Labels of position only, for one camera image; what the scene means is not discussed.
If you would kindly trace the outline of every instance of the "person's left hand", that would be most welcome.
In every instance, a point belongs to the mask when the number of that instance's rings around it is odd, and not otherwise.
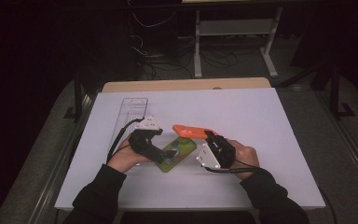
[[[129,137],[121,142],[117,150],[118,152],[114,154],[107,165],[121,173],[126,173],[130,170],[130,168],[132,168],[132,166],[138,163],[151,161],[150,159],[132,150],[129,143]]]

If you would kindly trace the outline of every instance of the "green object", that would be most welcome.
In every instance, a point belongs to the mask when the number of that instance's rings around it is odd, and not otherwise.
[[[190,138],[178,137],[169,143],[162,150],[176,150],[176,155],[172,159],[165,159],[161,164],[156,163],[159,169],[167,173],[182,159],[197,148],[197,144]]]

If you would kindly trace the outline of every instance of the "hand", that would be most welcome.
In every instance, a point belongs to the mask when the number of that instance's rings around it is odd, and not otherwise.
[[[129,138],[127,137],[124,141],[121,142],[120,146],[117,148],[119,151],[116,152],[107,163],[108,166],[121,173],[126,173],[130,170],[130,168],[138,163],[151,161],[141,154],[134,152],[128,139]]]
[[[227,140],[232,146],[235,147],[235,161],[231,165],[230,169],[236,169],[236,168],[249,168],[251,166],[260,167],[260,164],[258,163],[257,154],[255,152],[255,149],[253,147],[246,147],[243,144],[239,143],[236,140]],[[235,174],[237,178],[243,180],[251,176],[252,172],[245,172],[245,173],[237,173]]]

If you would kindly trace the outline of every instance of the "orange handle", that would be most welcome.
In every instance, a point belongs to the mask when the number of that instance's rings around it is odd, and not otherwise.
[[[211,131],[215,135],[218,135],[215,131],[211,129],[204,129],[204,128],[197,128],[197,127],[190,127],[181,124],[175,124],[172,126],[173,130],[181,137],[186,138],[201,138],[206,139],[208,136],[205,134],[205,131]]]

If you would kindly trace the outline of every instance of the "black clip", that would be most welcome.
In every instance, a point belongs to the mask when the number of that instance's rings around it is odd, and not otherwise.
[[[208,136],[205,141],[216,157],[222,168],[229,168],[235,161],[235,147],[221,135],[214,135],[211,131],[205,131]]]
[[[141,154],[151,161],[162,163],[165,159],[171,159],[175,156],[176,150],[163,151],[153,146],[152,138],[155,135],[161,135],[159,130],[134,130],[129,138],[131,148],[138,154]]]

